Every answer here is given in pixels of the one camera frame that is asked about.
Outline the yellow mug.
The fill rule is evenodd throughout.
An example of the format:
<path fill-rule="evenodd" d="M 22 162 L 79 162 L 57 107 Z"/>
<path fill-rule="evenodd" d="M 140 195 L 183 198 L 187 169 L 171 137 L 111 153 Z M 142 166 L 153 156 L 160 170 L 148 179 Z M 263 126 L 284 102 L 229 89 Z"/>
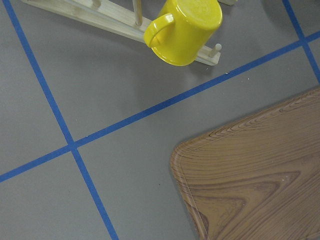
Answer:
<path fill-rule="evenodd" d="M 167 0 L 146 28 L 143 40 L 164 62 L 186 66 L 196 60 L 222 20 L 216 0 Z"/>

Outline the wooden dish rack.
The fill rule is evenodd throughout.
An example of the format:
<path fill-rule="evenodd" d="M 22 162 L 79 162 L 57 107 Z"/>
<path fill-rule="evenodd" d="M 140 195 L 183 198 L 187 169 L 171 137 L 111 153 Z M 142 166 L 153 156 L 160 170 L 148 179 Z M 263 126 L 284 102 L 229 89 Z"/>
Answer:
<path fill-rule="evenodd" d="M 219 5 L 232 6 L 235 4 L 234 0 L 217 1 Z M 140 0 L 132 2 L 133 10 L 122 7 L 110 0 L 27 0 L 25 3 L 145 45 L 144 33 L 152 22 L 152 20 L 143 17 L 142 2 Z M 222 46 L 219 43 L 214 48 L 209 48 L 205 44 L 198 52 L 195 61 L 208 66 L 215 66 L 220 60 L 221 49 Z"/>

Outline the wooden cutting board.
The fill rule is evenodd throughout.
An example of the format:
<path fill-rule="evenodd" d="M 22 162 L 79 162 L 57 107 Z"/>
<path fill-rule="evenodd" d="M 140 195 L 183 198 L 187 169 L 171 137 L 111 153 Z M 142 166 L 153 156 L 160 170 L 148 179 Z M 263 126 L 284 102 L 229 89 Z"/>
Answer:
<path fill-rule="evenodd" d="M 181 143 L 170 168 L 201 240 L 319 239 L 319 88 Z"/>

